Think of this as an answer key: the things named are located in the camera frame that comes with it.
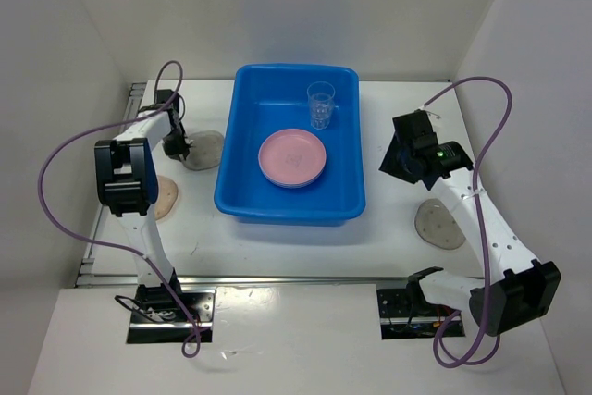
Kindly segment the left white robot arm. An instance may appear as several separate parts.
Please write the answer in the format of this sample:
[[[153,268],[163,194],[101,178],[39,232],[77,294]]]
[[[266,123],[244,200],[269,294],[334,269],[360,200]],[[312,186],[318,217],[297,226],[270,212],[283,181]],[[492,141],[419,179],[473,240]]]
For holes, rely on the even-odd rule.
[[[152,151],[160,143],[176,161],[189,155],[190,145],[179,118],[179,94],[157,90],[151,105],[139,110],[139,121],[111,140],[94,146],[99,202],[124,229],[134,255],[138,289],[133,303],[143,317],[166,321],[180,317],[185,299],[174,266],[167,259],[156,225],[159,186]]]

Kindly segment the grey textured glass plate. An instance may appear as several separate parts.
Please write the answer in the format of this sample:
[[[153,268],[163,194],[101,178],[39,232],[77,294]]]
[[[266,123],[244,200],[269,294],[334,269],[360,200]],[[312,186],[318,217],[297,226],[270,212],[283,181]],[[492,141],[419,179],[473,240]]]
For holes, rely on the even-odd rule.
[[[181,163],[189,170],[201,171],[220,164],[224,136],[216,130],[197,131],[188,136],[189,154]]]

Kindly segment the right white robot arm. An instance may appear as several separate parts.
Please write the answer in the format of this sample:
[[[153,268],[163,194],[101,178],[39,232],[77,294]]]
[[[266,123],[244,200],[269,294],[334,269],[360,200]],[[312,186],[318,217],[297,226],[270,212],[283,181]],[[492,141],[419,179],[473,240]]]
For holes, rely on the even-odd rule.
[[[417,315],[436,305],[470,312],[490,337],[549,311],[561,282],[551,261],[541,262],[514,234],[482,188],[471,157],[457,142],[439,142],[425,110],[395,117],[394,136],[380,171],[421,182],[444,205],[483,268],[482,278],[439,266],[408,277],[406,304]]]

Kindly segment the clear plastic cup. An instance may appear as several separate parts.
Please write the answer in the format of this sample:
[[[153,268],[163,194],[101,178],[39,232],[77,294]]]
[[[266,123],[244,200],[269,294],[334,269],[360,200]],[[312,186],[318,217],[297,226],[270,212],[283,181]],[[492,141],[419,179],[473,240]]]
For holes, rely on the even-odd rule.
[[[311,126],[316,130],[324,130],[332,117],[336,90],[326,81],[316,81],[308,86],[306,92]]]

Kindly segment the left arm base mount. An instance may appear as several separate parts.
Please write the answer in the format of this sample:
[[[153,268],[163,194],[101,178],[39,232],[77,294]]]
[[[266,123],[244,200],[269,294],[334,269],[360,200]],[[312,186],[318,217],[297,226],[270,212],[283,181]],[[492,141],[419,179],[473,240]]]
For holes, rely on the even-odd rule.
[[[215,292],[180,290],[177,295],[196,322],[201,343],[211,343]],[[128,344],[181,344],[193,332],[191,321],[163,286],[139,286],[133,297],[116,295],[114,300],[130,314]]]

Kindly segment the light blue round plate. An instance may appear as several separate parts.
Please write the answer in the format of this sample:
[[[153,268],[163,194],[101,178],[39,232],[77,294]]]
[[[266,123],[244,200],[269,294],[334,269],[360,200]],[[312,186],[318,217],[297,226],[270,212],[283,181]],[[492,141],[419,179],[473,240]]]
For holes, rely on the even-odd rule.
[[[310,180],[307,180],[305,182],[299,182],[299,183],[285,183],[285,182],[279,182],[279,181],[275,181],[272,180],[271,178],[267,178],[267,180],[272,183],[275,186],[278,186],[280,188],[283,189],[299,189],[299,188],[303,188],[303,187],[307,187],[311,184],[313,184],[314,182],[317,181],[318,178],[313,178]]]

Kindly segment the pink round plate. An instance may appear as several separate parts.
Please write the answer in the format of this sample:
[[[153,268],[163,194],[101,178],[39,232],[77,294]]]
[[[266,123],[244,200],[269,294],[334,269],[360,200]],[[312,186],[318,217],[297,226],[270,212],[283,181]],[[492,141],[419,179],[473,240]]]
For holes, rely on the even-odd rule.
[[[300,129],[274,132],[263,141],[258,152],[263,175],[285,183],[319,178],[326,163],[325,145],[313,133]]]

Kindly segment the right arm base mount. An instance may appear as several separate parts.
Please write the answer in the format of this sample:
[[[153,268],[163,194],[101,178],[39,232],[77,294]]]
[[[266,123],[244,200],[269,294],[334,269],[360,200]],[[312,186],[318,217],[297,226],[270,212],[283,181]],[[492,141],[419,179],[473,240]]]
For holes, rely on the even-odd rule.
[[[452,314],[449,307],[442,305],[431,305],[426,312],[417,313],[402,288],[377,289],[376,299],[382,340],[433,339]]]

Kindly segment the blue plastic bin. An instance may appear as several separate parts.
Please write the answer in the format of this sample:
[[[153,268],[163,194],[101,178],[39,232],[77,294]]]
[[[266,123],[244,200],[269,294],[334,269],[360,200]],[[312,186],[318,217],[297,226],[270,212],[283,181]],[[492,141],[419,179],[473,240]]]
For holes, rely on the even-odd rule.
[[[317,81],[336,91],[328,127],[315,132],[327,150],[319,178],[282,188],[259,167],[261,145],[286,129],[311,130],[308,87]],[[336,226],[365,209],[358,75],[349,68],[253,64],[235,77],[226,139],[218,170],[217,209],[245,222]]]

